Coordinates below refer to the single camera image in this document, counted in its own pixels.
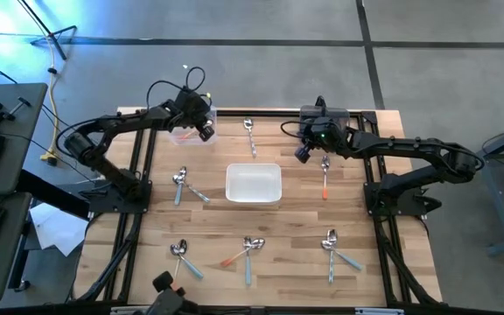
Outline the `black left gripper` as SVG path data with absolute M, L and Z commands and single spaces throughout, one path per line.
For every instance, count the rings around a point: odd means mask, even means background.
M 172 119 L 171 126 L 173 128 L 196 128 L 199 131 L 199 137 L 203 141 L 207 141 L 213 134 L 214 130 L 206 126 L 207 113 L 205 115 L 186 115 L 181 108 L 180 96 L 182 91 L 192 91 L 190 89 L 182 89 L 174 101 L 174 108 L 178 110 L 177 115 Z

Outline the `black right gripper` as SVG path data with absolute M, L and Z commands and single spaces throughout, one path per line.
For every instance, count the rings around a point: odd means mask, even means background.
M 350 128 L 341 124 L 339 120 L 330 117 L 318 117 L 299 121 L 301 146 L 294 155 L 301 163 L 306 163 L 311 157 L 310 151 L 322 150 L 334 153 L 343 158 L 350 158 L 352 149 L 348 144 Z

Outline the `patterned-handle silver spoon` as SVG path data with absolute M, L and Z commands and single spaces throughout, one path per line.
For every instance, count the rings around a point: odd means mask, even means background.
M 250 143 L 252 157 L 256 158 L 257 157 L 256 144 L 254 142 L 254 138 L 253 138 L 253 134 L 252 134 L 254 122 L 250 117 L 245 117 L 243 120 L 243 125 L 244 125 L 244 128 L 248 132 L 248 140 Z
M 334 229 L 327 232 L 326 240 L 330 250 L 329 283 L 332 284 L 334 280 L 334 248 L 337 242 L 337 233 Z

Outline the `clear plastic bin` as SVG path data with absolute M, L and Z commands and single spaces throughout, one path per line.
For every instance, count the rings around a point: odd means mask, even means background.
M 211 145 L 214 144 L 217 140 L 217 133 L 215 131 L 216 129 L 216 123 L 217 123 L 217 108 L 215 106 L 212 106 L 210 111 L 206 114 L 206 126 L 211 127 L 214 132 L 213 135 L 207 140 L 203 141 L 200 138 L 200 133 L 196 134 L 193 137 L 189 137 L 186 140 L 180 141 L 178 140 L 178 137 L 183 136 L 187 134 L 188 132 L 192 130 L 197 130 L 196 128 L 181 128 L 177 127 L 175 128 L 172 133 L 169 134 L 170 141 L 175 144 L 175 145 Z

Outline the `grey translucent plastic bin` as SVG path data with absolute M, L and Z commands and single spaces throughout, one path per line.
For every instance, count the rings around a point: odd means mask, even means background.
M 299 132 L 297 133 L 301 137 L 302 144 L 313 144 L 318 146 L 314 140 L 311 132 L 312 123 L 316 118 L 327 117 L 334 122 L 336 127 L 335 135 L 338 138 L 336 144 L 343 139 L 344 127 L 349 120 L 349 112 L 343 108 L 328 108 L 326 106 L 309 106 L 305 105 L 300 109 L 299 112 Z

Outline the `white plastic bin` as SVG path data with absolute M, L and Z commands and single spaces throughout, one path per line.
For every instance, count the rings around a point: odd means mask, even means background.
M 226 198 L 243 204 L 273 204 L 283 195 L 278 164 L 230 164 L 226 169 Z

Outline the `black tripod stand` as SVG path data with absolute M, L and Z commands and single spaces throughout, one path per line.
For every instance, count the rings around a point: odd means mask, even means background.
M 31 18 L 34 24 L 39 28 L 42 34 L 42 38 L 31 41 L 31 44 L 34 45 L 43 39 L 46 41 L 48 46 L 52 48 L 52 51 L 54 53 L 57 53 L 62 60 L 67 61 L 68 57 L 61 45 L 69 44 L 72 42 L 72 39 L 74 37 L 74 34 L 77 32 L 78 27 L 73 24 L 57 31 L 51 31 L 39 17 L 39 15 L 35 12 L 35 10 L 26 2 L 26 0 L 16 1 L 22 7 L 25 13 Z

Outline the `white paper sheet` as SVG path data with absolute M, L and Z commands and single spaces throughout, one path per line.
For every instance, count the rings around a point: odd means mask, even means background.
M 85 239 L 88 221 L 46 203 L 29 210 L 42 249 L 55 247 L 69 256 Z

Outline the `black aluminium table frame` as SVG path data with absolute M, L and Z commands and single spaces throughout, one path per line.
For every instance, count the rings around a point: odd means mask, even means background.
M 243 120 L 250 117 L 257 151 L 253 158 Z M 328 198 L 322 198 L 321 151 L 307 163 L 294 155 L 291 136 L 298 112 L 292 108 L 258 110 L 225 108 L 218 116 L 217 140 L 211 145 L 178 146 L 165 133 L 156 137 L 150 167 L 153 194 L 142 218 L 133 258 L 116 273 L 113 293 L 130 305 L 156 298 L 152 281 L 174 275 L 177 257 L 172 244 L 187 241 L 184 258 L 204 275 L 198 279 L 181 262 L 175 283 L 202 306 L 230 309 L 263 308 L 297 312 L 343 312 L 354 307 L 394 307 L 407 311 L 417 304 L 391 259 L 377 247 L 375 224 L 365 206 L 363 187 L 384 172 L 404 174 L 412 168 L 404 157 L 362 161 L 332 156 Z M 227 200 L 226 169 L 231 164 L 277 164 L 283 195 L 273 204 Z M 186 167 L 185 182 L 205 194 L 206 203 L 187 187 L 174 205 L 172 176 Z M 334 254 L 334 280 L 329 283 L 330 250 L 321 242 L 337 233 L 335 248 L 362 265 L 357 270 Z M 263 238 L 262 248 L 249 251 L 252 283 L 245 284 L 245 254 L 229 266 L 221 262 L 243 250 L 243 238 Z

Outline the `silver bracket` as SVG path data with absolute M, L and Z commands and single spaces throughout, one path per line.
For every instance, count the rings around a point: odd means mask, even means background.
M 391 308 L 355 308 L 355 315 L 405 315 L 402 309 Z
M 109 315 L 146 315 L 148 309 L 147 305 L 113 307 Z

